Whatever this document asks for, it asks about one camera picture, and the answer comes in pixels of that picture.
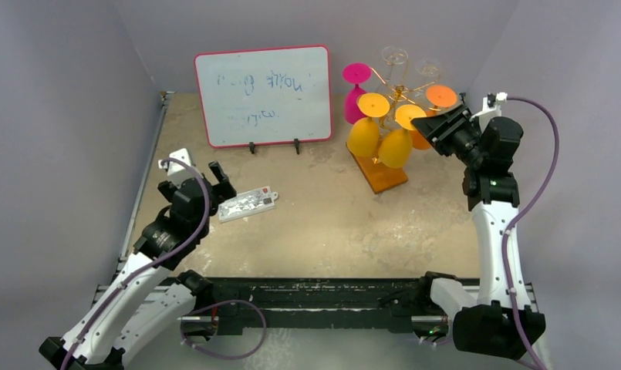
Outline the white plastic packaged item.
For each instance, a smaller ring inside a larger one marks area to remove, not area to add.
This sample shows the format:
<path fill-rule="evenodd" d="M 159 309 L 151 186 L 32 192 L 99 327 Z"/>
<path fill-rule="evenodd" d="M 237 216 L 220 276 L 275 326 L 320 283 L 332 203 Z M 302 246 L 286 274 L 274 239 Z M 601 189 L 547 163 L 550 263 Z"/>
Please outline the white plastic packaged item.
<path fill-rule="evenodd" d="M 259 187 L 224 201 L 218 208 L 220 223 L 250 217 L 275 208 L 278 192 L 271 187 Z"/>

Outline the yellow wine glass front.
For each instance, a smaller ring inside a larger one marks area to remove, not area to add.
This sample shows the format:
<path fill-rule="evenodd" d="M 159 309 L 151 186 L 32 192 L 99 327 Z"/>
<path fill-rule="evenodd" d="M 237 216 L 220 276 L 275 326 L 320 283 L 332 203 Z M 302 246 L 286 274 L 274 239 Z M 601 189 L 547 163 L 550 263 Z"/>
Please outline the yellow wine glass front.
<path fill-rule="evenodd" d="M 412 139 L 414 128 L 410 121 L 423 115 L 422 109 L 414 104 L 404 104 L 396 108 L 393 119 L 399 128 L 393 129 L 382 139 L 377 153 L 380 163 L 393 169 L 400 169 L 406 164 L 412 150 L 415 150 Z"/>

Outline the red framed whiteboard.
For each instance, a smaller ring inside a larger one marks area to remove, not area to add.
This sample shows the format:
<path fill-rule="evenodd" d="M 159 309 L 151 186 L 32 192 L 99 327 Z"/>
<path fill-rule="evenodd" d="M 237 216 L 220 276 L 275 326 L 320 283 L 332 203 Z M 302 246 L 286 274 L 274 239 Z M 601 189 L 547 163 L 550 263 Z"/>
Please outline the red framed whiteboard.
<path fill-rule="evenodd" d="M 330 54 L 324 45 L 201 53 L 194 71 L 214 148 L 332 136 Z"/>

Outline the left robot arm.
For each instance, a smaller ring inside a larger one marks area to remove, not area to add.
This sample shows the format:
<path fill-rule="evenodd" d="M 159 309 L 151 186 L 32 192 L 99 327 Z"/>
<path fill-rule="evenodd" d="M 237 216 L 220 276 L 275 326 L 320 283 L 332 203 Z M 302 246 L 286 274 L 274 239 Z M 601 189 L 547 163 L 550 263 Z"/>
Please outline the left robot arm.
<path fill-rule="evenodd" d="M 189 160 L 173 156 L 160 167 L 168 179 L 158 190 L 168 204 L 148 224 L 120 273 L 90 311 L 61 337 L 48 337 L 39 354 L 56 369 L 124 369 L 156 335 L 178 317 L 204 315 L 215 302 L 213 284 L 188 270 L 160 299 L 145 301 L 209 233 L 209 219 L 236 196 L 219 162 L 208 164 L 211 184 Z"/>

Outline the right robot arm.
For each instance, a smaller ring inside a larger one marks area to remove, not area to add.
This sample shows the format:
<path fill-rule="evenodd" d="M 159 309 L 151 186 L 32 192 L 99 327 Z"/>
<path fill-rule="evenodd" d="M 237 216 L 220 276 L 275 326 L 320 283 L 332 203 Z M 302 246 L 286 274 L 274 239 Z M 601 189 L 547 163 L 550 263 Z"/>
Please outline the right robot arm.
<path fill-rule="evenodd" d="M 532 309 L 515 232 L 520 196 L 510 168 L 524 131 L 503 116 L 482 129 L 465 106 L 410 122 L 440 155 L 456 156 L 465 166 L 462 189 L 481 269 L 476 297 L 453 278 L 436 277 L 416 293 L 417 306 L 428 314 L 445 312 L 456 349 L 519 360 L 546 327 L 545 316 Z"/>

